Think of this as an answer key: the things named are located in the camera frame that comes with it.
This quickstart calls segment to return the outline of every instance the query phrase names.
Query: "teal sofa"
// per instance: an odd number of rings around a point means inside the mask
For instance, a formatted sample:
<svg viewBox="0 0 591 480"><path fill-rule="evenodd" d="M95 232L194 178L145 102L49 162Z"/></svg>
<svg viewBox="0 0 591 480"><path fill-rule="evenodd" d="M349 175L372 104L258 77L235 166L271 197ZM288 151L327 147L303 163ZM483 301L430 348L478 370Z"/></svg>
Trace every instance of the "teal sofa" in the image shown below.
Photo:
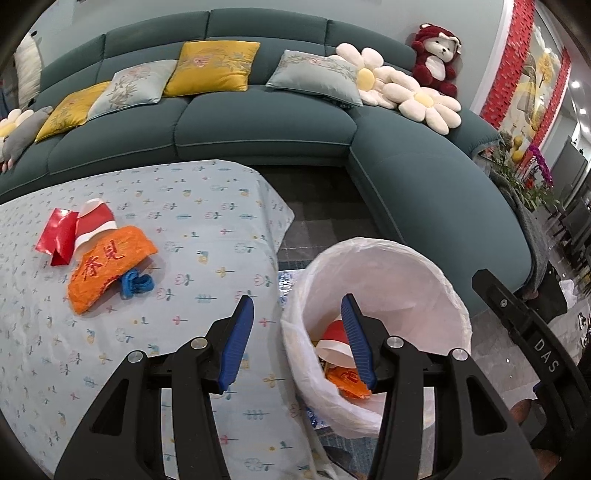
<svg viewBox="0 0 591 480"><path fill-rule="evenodd" d="M439 265L472 314L485 308L470 285L476 270L490 269L514 291L523 285L531 255L521 228L471 160L499 137L467 106L461 127L442 137L379 107L346 111L312 96L265 88L286 48L331 55L347 42L375 48L399 69L413 67L411 48L364 28L255 8L155 18L107 32L46 66L33 108L56 106L120 69L176 59L183 42L204 39L261 43L248 91L165 98L34 144L0 176L0 202L108 171L208 158L250 166L341 166L383 236Z"/></svg>

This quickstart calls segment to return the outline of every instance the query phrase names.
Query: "red and white paper cup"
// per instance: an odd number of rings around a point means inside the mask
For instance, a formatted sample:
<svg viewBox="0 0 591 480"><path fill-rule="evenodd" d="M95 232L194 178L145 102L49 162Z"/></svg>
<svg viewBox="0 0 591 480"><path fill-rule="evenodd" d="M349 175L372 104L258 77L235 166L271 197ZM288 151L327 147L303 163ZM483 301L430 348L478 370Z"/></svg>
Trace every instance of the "red and white paper cup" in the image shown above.
<svg viewBox="0 0 591 480"><path fill-rule="evenodd" d="M82 206L76 222L74 257L79 261L82 255L92 249L102 232L116 228L115 217L107 204L101 199L88 200Z"/></svg>
<svg viewBox="0 0 591 480"><path fill-rule="evenodd" d="M343 368L356 368L343 321L332 322L322 340L316 344L316 355L326 362Z"/></svg>

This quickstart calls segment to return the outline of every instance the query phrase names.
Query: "yellow pillow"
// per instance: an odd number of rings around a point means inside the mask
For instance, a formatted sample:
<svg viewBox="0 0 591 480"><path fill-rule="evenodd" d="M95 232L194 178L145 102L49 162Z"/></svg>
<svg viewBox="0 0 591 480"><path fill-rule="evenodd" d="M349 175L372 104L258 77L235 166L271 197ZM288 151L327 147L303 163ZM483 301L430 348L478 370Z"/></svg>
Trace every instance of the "yellow pillow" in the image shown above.
<svg viewBox="0 0 591 480"><path fill-rule="evenodd" d="M163 96L243 92L260 46L259 42L236 40L186 42Z"/></svg>
<svg viewBox="0 0 591 480"><path fill-rule="evenodd" d="M110 82L103 82L69 94L52 112L39 130L35 142L52 135L62 134L86 123L88 110Z"/></svg>

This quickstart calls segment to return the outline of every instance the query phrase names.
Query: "bed sheet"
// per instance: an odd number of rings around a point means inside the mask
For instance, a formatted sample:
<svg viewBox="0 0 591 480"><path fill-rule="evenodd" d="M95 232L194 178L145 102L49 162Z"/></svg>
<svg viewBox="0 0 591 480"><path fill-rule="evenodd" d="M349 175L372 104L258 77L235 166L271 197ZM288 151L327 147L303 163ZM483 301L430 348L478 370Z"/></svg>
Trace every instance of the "bed sheet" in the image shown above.
<svg viewBox="0 0 591 480"><path fill-rule="evenodd" d="M51 267L34 250L55 207L103 198L118 226L158 247L144 266L150 293L114 289L82 316L67 298L74 261ZM255 323L238 379L213 399L230 475L312 478L313 461L280 336L276 252L293 213L253 169L195 161L89 177L0 206L0 408L29 454L53 473L78 422L129 351L175 351L229 316L243 294ZM163 452L176 477L170 392Z"/></svg>

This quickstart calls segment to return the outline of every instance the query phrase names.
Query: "white pillow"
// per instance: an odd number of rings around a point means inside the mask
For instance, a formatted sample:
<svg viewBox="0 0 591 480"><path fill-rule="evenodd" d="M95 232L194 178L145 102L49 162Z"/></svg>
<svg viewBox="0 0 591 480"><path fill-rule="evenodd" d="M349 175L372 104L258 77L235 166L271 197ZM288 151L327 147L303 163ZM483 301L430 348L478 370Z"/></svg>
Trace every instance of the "white pillow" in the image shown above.
<svg viewBox="0 0 591 480"><path fill-rule="evenodd" d="M14 64L18 75L18 104L24 110L41 90L41 56L30 33L14 52Z"/></svg>

